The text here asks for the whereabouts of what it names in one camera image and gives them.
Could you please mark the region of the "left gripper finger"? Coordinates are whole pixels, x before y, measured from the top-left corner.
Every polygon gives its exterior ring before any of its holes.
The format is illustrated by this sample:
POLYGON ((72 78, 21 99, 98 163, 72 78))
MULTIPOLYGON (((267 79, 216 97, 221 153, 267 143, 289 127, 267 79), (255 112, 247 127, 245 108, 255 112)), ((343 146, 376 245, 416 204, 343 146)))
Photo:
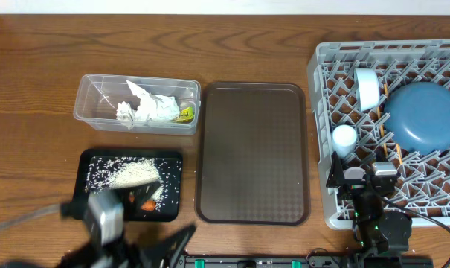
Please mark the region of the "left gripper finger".
POLYGON ((176 268, 184 248, 196 231, 196 225, 190 224, 175 234, 142 250, 142 267, 176 268))
POLYGON ((119 196, 125 208, 142 208, 160 187, 161 183, 154 181, 134 187, 114 189, 114 192, 119 196))

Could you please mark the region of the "orange carrot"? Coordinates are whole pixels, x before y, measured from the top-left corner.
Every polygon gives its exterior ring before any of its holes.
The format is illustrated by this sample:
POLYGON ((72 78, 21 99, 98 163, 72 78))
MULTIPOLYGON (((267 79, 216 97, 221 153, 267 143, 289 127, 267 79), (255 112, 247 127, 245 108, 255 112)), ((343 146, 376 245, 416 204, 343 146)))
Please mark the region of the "orange carrot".
POLYGON ((156 201, 148 193, 129 193, 129 207, 132 211, 154 211, 156 201))

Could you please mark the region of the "wooden chopstick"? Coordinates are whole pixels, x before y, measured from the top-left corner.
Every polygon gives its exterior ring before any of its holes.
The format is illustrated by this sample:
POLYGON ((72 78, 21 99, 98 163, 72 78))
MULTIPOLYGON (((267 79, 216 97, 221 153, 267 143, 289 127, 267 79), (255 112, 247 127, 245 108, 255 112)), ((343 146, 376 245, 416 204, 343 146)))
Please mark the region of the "wooden chopstick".
MULTIPOLYGON (((376 111, 377 111, 377 118, 378 118, 378 120, 380 120, 380 118, 381 118, 381 116, 382 116, 382 113, 381 113, 381 110, 380 110, 380 107, 379 107, 379 106, 376 107, 376 111)), ((385 136, 385 131, 384 131, 384 125, 383 125, 383 124, 380 124, 380 126, 379 126, 379 132, 380 132, 381 137, 384 137, 384 136, 385 136)), ((386 142, 383 143, 383 150, 384 150, 385 158, 387 158, 387 157, 388 157, 388 149, 387 149, 387 144, 386 144, 386 142)))
MULTIPOLYGON (((385 93, 386 98, 388 98, 389 97, 389 91, 388 91, 388 85, 386 83, 384 83, 384 93, 385 93)), ((383 148, 384 148, 385 156, 388 157, 386 143, 384 143, 383 148)), ((400 148, 400 146, 397 143, 395 143, 395 150, 396 150, 396 153, 397 153, 397 156, 398 156, 399 166, 401 166, 402 165, 402 153, 401 153, 401 148, 400 148)))

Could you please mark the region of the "light blue cup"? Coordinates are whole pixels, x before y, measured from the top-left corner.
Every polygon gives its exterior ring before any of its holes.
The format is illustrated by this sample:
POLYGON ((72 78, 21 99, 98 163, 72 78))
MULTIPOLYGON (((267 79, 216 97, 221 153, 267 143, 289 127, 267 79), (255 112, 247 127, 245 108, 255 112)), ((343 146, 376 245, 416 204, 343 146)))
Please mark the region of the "light blue cup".
POLYGON ((339 125, 332 131, 332 148, 340 159, 355 150, 356 142, 357 132, 350 125, 339 125))

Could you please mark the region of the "dark blue plate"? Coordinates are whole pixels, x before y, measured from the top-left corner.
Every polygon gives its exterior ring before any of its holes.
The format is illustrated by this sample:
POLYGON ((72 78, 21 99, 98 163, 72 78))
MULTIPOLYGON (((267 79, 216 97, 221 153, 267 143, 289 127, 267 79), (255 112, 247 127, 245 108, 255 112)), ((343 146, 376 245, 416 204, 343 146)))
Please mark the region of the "dark blue plate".
POLYGON ((386 130, 410 153, 421 155, 450 148, 450 90, 436 83, 410 83, 390 94, 386 130))

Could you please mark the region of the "light blue rice bowl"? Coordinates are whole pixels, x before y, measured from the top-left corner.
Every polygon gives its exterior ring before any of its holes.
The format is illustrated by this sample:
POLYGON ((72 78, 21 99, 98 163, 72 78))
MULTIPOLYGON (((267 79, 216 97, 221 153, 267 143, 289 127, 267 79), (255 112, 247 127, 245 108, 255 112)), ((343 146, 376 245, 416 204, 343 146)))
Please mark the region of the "light blue rice bowl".
POLYGON ((359 110, 364 112, 376 107, 380 97, 376 72, 368 68, 355 68, 354 78, 358 86, 356 97, 359 102, 359 110))

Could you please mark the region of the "large white tissue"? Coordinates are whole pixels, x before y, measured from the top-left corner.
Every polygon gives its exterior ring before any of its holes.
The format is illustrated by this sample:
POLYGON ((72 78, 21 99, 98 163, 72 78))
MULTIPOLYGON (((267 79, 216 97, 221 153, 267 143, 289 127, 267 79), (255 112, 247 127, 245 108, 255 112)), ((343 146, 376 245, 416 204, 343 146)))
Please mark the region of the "large white tissue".
POLYGON ((180 109, 173 96, 151 94, 129 80, 127 84, 132 94, 140 100, 133 113, 134 121, 171 121, 179 116, 180 109))

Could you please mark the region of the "foil snack wrapper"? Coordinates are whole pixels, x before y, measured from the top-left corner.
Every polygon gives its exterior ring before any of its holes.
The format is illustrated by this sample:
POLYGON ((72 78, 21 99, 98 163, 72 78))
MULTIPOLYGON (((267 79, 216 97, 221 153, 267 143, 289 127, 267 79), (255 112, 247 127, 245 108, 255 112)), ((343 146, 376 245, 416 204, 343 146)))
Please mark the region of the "foil snack wrapper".
POLYGON ((188 107, 180 111, 179 116, 173 119, 175 123, 188 123, 195 118, 195 112, 193 107, 188 107))

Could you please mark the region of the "pink cup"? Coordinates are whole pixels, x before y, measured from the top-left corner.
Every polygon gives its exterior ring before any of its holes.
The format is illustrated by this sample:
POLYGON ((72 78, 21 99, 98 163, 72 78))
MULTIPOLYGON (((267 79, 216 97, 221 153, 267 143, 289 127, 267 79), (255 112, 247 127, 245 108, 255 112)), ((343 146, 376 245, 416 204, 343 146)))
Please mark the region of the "pink cup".
POLYGON ((362 179, 365 175, 365 170, 361 167, 349 167, 344 170, 345 179, 362 179))

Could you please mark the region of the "small white tissue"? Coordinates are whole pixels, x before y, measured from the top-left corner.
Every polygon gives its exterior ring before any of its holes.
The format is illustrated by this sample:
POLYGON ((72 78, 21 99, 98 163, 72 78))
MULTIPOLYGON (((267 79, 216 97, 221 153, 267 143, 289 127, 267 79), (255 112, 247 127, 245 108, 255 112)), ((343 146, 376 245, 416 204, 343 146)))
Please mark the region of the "small white tissue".
POLYGON ((118 104, 116 119, 130 130, 134 126, 135 110, 132 109, 129 103, 123 101, 118 104))

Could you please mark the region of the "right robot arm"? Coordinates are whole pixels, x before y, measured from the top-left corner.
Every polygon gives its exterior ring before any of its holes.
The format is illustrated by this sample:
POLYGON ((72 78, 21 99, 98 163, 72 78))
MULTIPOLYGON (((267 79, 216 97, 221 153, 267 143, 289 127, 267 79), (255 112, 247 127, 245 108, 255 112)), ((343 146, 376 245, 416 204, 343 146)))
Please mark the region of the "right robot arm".
POLYGON ((347 179, 338 154, 326 187, 337 190, 339 201, 354 208, 353 234, 362 249, 343 257, 340 267, 402 267, 401 253, 408 250, 412 220, 398 211, 385 211, 383 199, 394 192, 399 172, 392 162, 374 162, 361 177, 347 179))

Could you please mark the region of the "grey dishwasher rack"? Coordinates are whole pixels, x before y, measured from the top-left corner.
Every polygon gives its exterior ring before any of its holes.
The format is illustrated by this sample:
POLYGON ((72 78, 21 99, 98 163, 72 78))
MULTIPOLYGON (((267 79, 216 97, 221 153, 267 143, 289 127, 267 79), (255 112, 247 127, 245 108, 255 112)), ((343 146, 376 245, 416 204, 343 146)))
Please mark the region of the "grey dishwasher rack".
POLYGON ((318 172, 326 224, 331 229, 350 229, 352 225, 352 204, 339 201, 336 191, 325 185, 332 161, 332 131, 340 124, 349 124, 357 132, 357 144, 354 152, 343 160, 343 166, 370 169, 376 149, 383 149, 386 142, 388 160, 401 174, 391 202, 450 226, 450 148, 428 155, 401 148, 399 166, 393 133, 385 127, 384 137, 379 132, 380 124, 384 125, 390 117, 383 111, 387 100, 384 83, 389 95, 416 82, 436 83, 450 90, 450 39, 323 42, 317 45, 309 61, 307 76, 317 128, 318 172), (380 120, 376 107, 366 112, 359 110, 355 68, 376 72, 380 120))

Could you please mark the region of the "black plastic tray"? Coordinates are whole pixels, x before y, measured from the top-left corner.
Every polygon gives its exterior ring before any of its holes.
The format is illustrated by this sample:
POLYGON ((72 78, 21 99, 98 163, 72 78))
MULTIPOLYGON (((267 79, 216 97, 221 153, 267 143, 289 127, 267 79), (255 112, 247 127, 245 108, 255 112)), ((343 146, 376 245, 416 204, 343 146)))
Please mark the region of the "black plastic tray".
POLYGON ((179 212, 181 173, 183 157, 176 151, 145 150, 132 148, 92 148, 82 152, 74 186, 73 200, 87 199, 92 191, 106 190, 110 183, 107 178, 120 166, 131 162, 152 160, 158 170, 161 181, 153 197, 155 206, 145 205, 133 208, 133 197, 125 189, 118 190, 124 202, 124 219, 126 221, 170 222, 179 212))

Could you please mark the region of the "brown serving tray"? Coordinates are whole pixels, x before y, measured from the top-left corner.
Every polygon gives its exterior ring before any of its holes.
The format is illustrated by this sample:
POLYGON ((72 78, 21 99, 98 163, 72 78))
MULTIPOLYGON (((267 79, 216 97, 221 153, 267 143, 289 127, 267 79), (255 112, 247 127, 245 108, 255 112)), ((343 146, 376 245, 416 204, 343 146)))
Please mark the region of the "brown serving tray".
POLYGON ((299 226, 310 215, 306 102, 291 83, 210 84, 196 213, 207 223, 299 226))

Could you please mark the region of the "clear plastic bin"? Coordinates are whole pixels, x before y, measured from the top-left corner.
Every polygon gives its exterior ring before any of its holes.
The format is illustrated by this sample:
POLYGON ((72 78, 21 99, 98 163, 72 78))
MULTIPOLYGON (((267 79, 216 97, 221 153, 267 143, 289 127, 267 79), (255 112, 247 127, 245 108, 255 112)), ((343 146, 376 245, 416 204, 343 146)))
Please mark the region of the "clear plastic bin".
POLYGON ((86 74, 80 81, 74 107, 74 117, 96 130, 150 133, 165 135, 193 135, 197 130, 201 86, 195 80, 123 75, 86 74), (153 95, 174 97, 178 107, 193 109, 187 122, 137 122, 117 119, 118 104, 126 102, 137 109, 140 99, 133 95, 127 82, 131 81, 153 95))

